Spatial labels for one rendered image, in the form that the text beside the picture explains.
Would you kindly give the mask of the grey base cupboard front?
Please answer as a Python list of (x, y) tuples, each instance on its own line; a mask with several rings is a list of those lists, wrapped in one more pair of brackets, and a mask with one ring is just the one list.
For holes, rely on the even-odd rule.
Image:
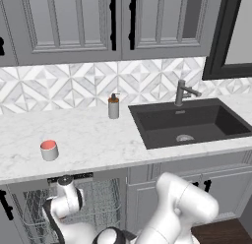
[[(7, 203), (13, 208), (8, 191), (5, 185), (0, 185), (0, 189), (6, 192)], [(0, 244), (24, 244), (22, 237), (16, 226), (15, 218), (9, 220), (6, 216), (6, 213), (3, 209), (2, 204), (0, 203)]]

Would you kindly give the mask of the grey base cupboard door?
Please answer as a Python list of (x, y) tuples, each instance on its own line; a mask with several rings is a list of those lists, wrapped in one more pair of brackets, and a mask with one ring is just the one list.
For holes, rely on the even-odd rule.
[(156, 181), (127, 186), (126, 229), (134, 234), (142, 230), (158, 206)]
[(206, 180), (212, 181), (208, 193), (220, 206), (215, 222), (240, 217), (252, 194), (252, 167), (202, 173), (199, 187), (203, 190)]

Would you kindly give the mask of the grey dishwasher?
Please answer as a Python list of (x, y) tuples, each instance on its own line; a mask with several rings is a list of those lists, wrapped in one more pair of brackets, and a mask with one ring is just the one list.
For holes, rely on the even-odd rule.
[[(96, 182), (96, 181), (105, 181), (105, 180), (110, 180), (110, 179), (118, 180), (118, 188), (119, 188), (120, 203), (121, 203), (121, 192), (120, 192), (120, 189), (122, 188), (121, 180), (119, 177), (114, 177), (112, 174), (108, 174), (106, 177), (99, 177), (96, 173), (95, 174), (92, 174), (92, 173), (77, 174), (74, 176), (74, 183), (76, 186), (78, 182)], [(40, 190), (44, 188), (56, 187), (56, 181), (57, 181), (57, 177), (53, 177), (53, 178), (26, 181), (26, 182), (20, 182), (20, 183), (8, 185), (8, 190), (14, 202), (14, 208), (17, 211), (17, 215), (19, 217), (21, 227), (23, 228), (22, 237), (25, 244), (31, 244), (28, 239), (28, 235), (26, 233), (26, 229), (23, 223), (23, 209), (26, 203), (25, 192)], [(121, 220), (120, 220), (120, 226), (118, 228), (121, 228), (122, 226), (125, 225), (122, 206), (120, 209), (120, 216), (121, 216)]]

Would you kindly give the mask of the black kitchen sink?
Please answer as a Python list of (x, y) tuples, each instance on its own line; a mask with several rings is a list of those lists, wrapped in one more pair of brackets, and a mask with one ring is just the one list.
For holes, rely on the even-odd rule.
[(218, 98), (131, 105), (147, 150), (252, 136), (252, 125)]

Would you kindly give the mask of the grey metal tap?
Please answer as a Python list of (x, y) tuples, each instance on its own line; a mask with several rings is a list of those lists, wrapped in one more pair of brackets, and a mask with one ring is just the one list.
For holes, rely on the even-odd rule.
[(201, 96), (202, 94), (199, 91), (193, 90), (191, 87), (185, 86), (184, 80), (179, 80), (176, 91), (176, 98), (174, 104), (176, 106), (182, 105), (182, 100), (186, 97), (190, 97), (192, 94), (195, 96)]

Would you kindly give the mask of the wide grey wall cupboard door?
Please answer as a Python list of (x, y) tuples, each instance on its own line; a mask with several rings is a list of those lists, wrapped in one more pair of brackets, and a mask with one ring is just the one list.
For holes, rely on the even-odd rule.
[(110, 0), (3, 0), (18, 64), (121, 59), (121, 0), (116, 0), (116, 51)]

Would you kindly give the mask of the grey false drawer panel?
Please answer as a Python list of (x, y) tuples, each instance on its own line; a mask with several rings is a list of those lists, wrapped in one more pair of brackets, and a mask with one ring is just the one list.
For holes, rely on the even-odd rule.
[(252, 165), (252, 150), (133, 166), (128, 170), (128, 181), (130, 184), (145, 183), (164, 172), (189, 172), (232, 164)]

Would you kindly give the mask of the grey soap dispenser bottle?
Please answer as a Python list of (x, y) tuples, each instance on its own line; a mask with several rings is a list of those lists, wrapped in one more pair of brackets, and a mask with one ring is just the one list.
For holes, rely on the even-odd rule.
[(108, 117), (117, 119), (119, 117), (119, 98), (116, 93), (113, 93), (108, 99)]

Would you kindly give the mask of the narrow grey wall cupboard door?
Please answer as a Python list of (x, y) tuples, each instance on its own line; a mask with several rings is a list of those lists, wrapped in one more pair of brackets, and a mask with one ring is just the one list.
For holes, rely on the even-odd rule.
[(5, 55), (0, 56), (0, 67), (17, 66), (18, 59), (3, 0), (0, 0), (0, 37), (4, 39), (3, 47), (5, 51)]

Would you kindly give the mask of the grey cup with red inside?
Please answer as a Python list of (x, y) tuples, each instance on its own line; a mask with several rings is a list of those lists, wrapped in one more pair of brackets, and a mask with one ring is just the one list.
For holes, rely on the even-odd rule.
[(53, 161), (59, 155), (57, 144), (53, 140), (43, 141), (40, 144), (40, 152), (45, 161)]

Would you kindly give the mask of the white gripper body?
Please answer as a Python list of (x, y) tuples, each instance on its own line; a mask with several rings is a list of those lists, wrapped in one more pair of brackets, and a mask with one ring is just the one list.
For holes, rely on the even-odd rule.
[(59, 219), (64, 218), (70, 213), (68, 202), (65, 197), (49, 197), (46, 202), (50, 204), (50, 207)]

